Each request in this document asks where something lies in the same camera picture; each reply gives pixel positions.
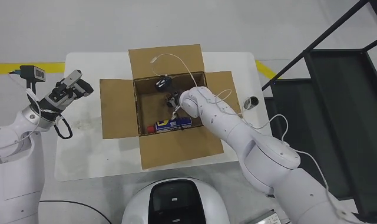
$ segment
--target gray floor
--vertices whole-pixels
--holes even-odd
[[[0,0],[0,62],[64,61],[69,52],[126,51],[130,48],[196,44],[203,51],[250,51],[278,71],[358,0]],[[321,48],[360,48],[377,37],[377,19],[366,7],[337,30]],[[371,51],[377,59],[377,51]],[[305,77],[305,63],[286,78]],[[39,86],[46,93],[62,74],[49,74]],[[1,124],[9,124],[26,97],[0,75]],[[149,183],[192,176],[222,195],[231,219],[255,218],[278,204],[257,193],[237,163],[148,174],[57,182],[54,131],[45,133],[46,184],[43,199],[84,202],[119,223],[135,192]],[[41,204],[41,223],[105,223],[83,207]]]

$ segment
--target white wire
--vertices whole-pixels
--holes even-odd
[[[220,108],[219,105],[218,105],[218,103],[224,101],[226,98],[228,98],[228,97],[231,95],[231,93],[232,93],[232,90],[231,90],[231,89],[223,90],[223,91],[220,92],[218,95],[215,95],[215,101],[214,101],[214,102],[211,102],[208,98],[206,98],[206,97],[200,92],[200,90],[199,90],[199,88],[198,88],[198,84],[196,83],[196,81],[195,81],[195,79],[194,79],[194,76],[192,75],[190,69],[188,68],[188,66],[184,63],[184,61],[183,61],[180,57],[178,57],[178,56],[176,56],[176,55],[174,55],[174,54],[169,54],[169,53],[160,54],[160,55],[158,55],[157,57],[154,57],[154,58],[151,60],[151,64],[154,63],[156,60],[158,60],[158,58],[160,58],[160,57],[163,56],[163,55],[170,55],[170,56],[176,57],[176,58],[178,58],[178,59],[182,62],[182,64],[183,64],[184,67],[186,68],[187,72],[190,74],[191,79],[194,81],[194,84],[195,84],[195,86],[197,87],[197,91],[199,92],[199,94],[200,94],[201,96],[203,96],[203,97],[206,99],[207,103],[209,103],[209,104],[215,104],[215,105],[220,109],[220,111],[221,111],[222,113],[226,113],[226,114],[229,114],[229,115],[239,115],[239,114],[241,114],[241,113],[239,113],[239,114],[230,114],[230,113],[227,113],[227,112],[221,110],[221,108]],[[154,71],[154,66],[152,66],[152,72],[153,72],[154,75],[156,75],[156,76],[161,76],[160,74],[157,74],[157,73]],[[223,94],[225,91],[230,91],[230,92],[229,92],[229,94],[228,94],[225,98],[221,99],[220,101],[217,101],[217,99],[220,98],[219,95],[220,95],[220,94]]]
[[[339,210],[339,209],[335,206],[333,200],[330,198],[330,191],[329,191],[329,185],[328,185],[328,182],[327,182],[327,180],[325,179],[325,176],[323,175],[322,170],[320,169],[320,167],[319,167],[317,161],[314,159],[314,157],[313,157],[311,154],[309,154],[309,153],[307,153],[307,152],[300,151],[300,150],[295,150],[295,149],[292,148],[292,147],[291,147],[291,149],[294,150],[294,151],[296,151],[297,153],[306,154],[307,156],[309,156],[309,157],[313,160],[313,162],[314,162],[315,165],[317,166],[318,171],[319,171],[319,173],[320,173],[320,176],[322,177],[322,180],[323,180],[323,182],[324,182],[324,184],[325,184],[325,187],[326,187],[326,196],[327,196],[327,198],[328,198],[328,200],[329,200],[329,202],[330,202],[330,204],[331,204],[331,207],[333,208],[333,210],[334,210],[336,216],[337,216],[338,218],[340,218],[340,219],[346,221],[346,222],[349,222],[349,223],[353,223],[353,224],[364,224],[363,222],[354,222],[354,221],[351,221],[351,220],[347,220],[347,219],[345,219],[343,216],[341,216],[341,215],[339,214],[339,211],[341,211],[341,210]]]
[[[155,61],[156,61],[158,58],[160,58],[162,55],[171,55],[171,56],[174,56],[174,57],[178,58],[178,59],[182,62],[182,64],[186,67],[187,72],[190,74],[191,79],[194,81],[195,86],[196,86],[197,89],[198,89],[198,85],[196,84],[196,81],[195,81],[195,79],[194,79],[192,73],[190,72],[189,68],[186,66],[186,64],[183,62],[183,60],[182,60],[180,57],[178,57],[178,56],[176,56],[176,55],[174,55],[174,54],[168,54],[168,53],[166,53],[166,54],[160,54],[159,56],[153,58],[153,60],[151,61],[151,63],[155,62]],[[154,67],[152,67],[152,72],[153,72],[156,76],[160,76],[160,75],[156,74],[156,72],[154,71]],[[217,99],[220,98],[219,95],[223,94],[225,91],[230,91],[230,92],[229,92],[229,94],[228,94],[224,99],[222,99],[221,101],[217,101]],[[236,114],[230,114],[230,113],[227,113],[227,112],[221,110],[221,108],[220,108],[219,105],[218,105],[219,102],[224,101],[226,98],[228,98],[228,97],[231,95],[231,93],[232,93],[232,90],[231,90],[231,89],[223,90],[223,91],[220,92],[218,95],[216,95],[216,96],[215,96],[215,101],[214,101],[214,103],[209,102],[209,99],[207,99],[207,98],[206,98],[206,97],[205,97],[205,96],[199,91],[199,89],[198,89],[198,92],[199,92],[199,94],[200,94],[201,96],[203,96],[203,97],[207,100],[208,103],[210,103],[210,104],[215,104],[215,105],[219,108],[219,110],[220,110],[222,113],[226,113],[226,114],[229,114],[229,115],[239,115],[239,114],[241,114],[242,117],[243,117],[243,112],[244,112],[243,109],[244,109],[244,107],[242,107],[242,109],[241,109],[241,113],[239,113],[239,114],[237,114],[237,113],[236,113]],[[272,117],[267,123],[265,123],[265,124],[264,124],[263,126],[261,126],[261,127],[254,127],[251,123],[249,123],[249,122],[246,121],[245,117],[243,117],[243,120],[244,120],[244,122],[245,122],[247,125],[249,125],[250,127],[254,128],[254,129],[256,129],[256,130],[259,130],[259,129],[262,129],[262,128],[266,127],[266,126],[267,126],[272,120],[274,120],[274,119],[275,119],[276,117],[278,117],[278,116],[283,117],[284,120],[285,120],[285,122],[286,122],[286,125],[287,125],[287,127],[286,127],[286,129],[285,129],[285,132],[283,133],[283,136],[282,136],[282,142],[284,142],[284,136],[285,136],[285,135],[287,134],[287,132],[288,132],[288,120],[287,120],[287,118],[286,118],[284,115],[282,115],[282,114],[277,114],[277,115],[273,116],[273,117]],[[314,161],[314,163],[315,163],[315,165],[317,166],[318,171],[319,171],[319,173],[320,173],[320,175],[321,175],[321,177],[322,177],[322,179],[323,179],[323,182],[325,183],[325,186],[326,186],[326,196],[327,196],[327,198],[329,199],[329,202],[330,202],[332,208],[334,209],[334,212],[335,212],[335,214],[337,215],[337,217],[340,218],[340,219],[343,219],[343,220],[346,221],[346,222],[352,223],[352,224],[363,224],[362,222],[353,222],[353,221],[351,221],[351,220],[347,220],[347,219],[345,219],[343,216],[341,216],[341,215],[338,213],[339,209],[337,209],[337,207],[336,207],[335,204],[333,203],[332,199],[330,198],[329,185],[328,185],[328,183],[327,183],[327,181],[326,181],[326,179],[325,179],[325,176],[323,175],[322,170],[320,169],[320,167],[319,167],[317,161],[314,159],[314,157],[313,157],[311,154],[307,153],[307,152],[303,152],[303,151],[300,151],[300,150],[295,150],[294,148],[291,148],[291,149],[294,150],[294,151],[296,151],[297,153],[302,153],[302,154],[306,154],[306,155],[308,155],[308,156]]]
[[[285,123],[286,123],[286,125],[287,125],[287,127],[285,128],[285,132],[283,133],[283,135],[282,135],[282,139],[281,139],[281,141],[282,142],[284,142],[284,136],[287,134],[287,132],[288,132],[288,120],[287,120],[287,118],[284,116],[284,115],[282,115],[282,114],[277,114],[277,115],[275,115],[275,116],[273,116],[267,123],[265,123],[263,126],[261,126],[261,127],[254,127],[251,123],[248,123],[247,121],[246,121],[246,119],[244,118],[243,120],[246,122],[246,124],[248,124],[250,127],[252,127],[252,128],[254,128],[254,129],[256,129],[256,130],[259,130],[259,129],[262,129],[262,128],[264,128],[264,127],[266,127],[272,120],[274,120],[276,117],[278,117],[278,116],[280,116],[280,117],[282,117],[284,120],[285,120]]]
[[[37,100],[35,100],[34,97],[30,95],[29,92],[26,91],[26,93],[30,96],[30,98],[33,99],[33,101],[35,102],[35,104],[36,104],[37,107],[38,107],[38,111],[39,111],[39,113],[35,112],[35,114],[38,116],[38,122],[37,122],[37,125],[35,126],[35,128],[33,129],[33,131],[31,131],[27,136],[25,136],[24,138],[22,138],[22,139],[20,139],[20,140],[18,140],[18,141],[16,141],[16,142],[14,142],[14,143],[12,143],[12,144],[9,144],[9,145],[7,145],[7,146],[4,146],[3,148],[9,147],[9,146],[13,146],[14,144],[18,144],[18,143],[20,143],[21,141],[25,140],[26,138],[29,138],[29,137],[31,136],[31,134],[33,134],[33,133],[37,130],[37,128],[39,127],[39,124],[40,124],[40,122],[41,122],[41,108],[40,108],[40,106],[39,106]]]

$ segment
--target table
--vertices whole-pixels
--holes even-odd
[[[255,126],[268,121],[254,56],[249,52],[203,52],[205,72],[232,71],[239,102],[252,95],[259,105],[246,111],[244,117]],[[132,79],[127,52],[70,53],[65,62],[65,77],[73,70],[83,73],[94,92],[72,103],[63,115],[74,133],[69,140],[58,139],[55,178],[59,181],[149,172],[153,170],[232,162],[237,160],[233,149],[221,141],[223,154],[183,161],[142,170],[138,137],[102,139],[100,78]],[[261,129],[271,134],[269,126]]]

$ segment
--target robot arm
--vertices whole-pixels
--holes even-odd
[[[93,92],[81,76],[75,70],[58,82],[38,102],[41,112],[33,102],[17,113],[11,125],[0,127],[0,224],[38,223],[44,186],[41,132],[48,131],[74,100]]]
[[[260,134],[235,116],[228,104],[215,100],[208,88],[194,87],[182,93],[179,103],[234,149],[245,178],[257,190],[274,194],[292,223],[360,223],[311,175],[298,169],[300,157],[287,143]]]

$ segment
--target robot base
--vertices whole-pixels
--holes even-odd
[[[229,224],[223,199],[210,185],[193,178],[161,180],[139,191],[127,205],[122,223]]]

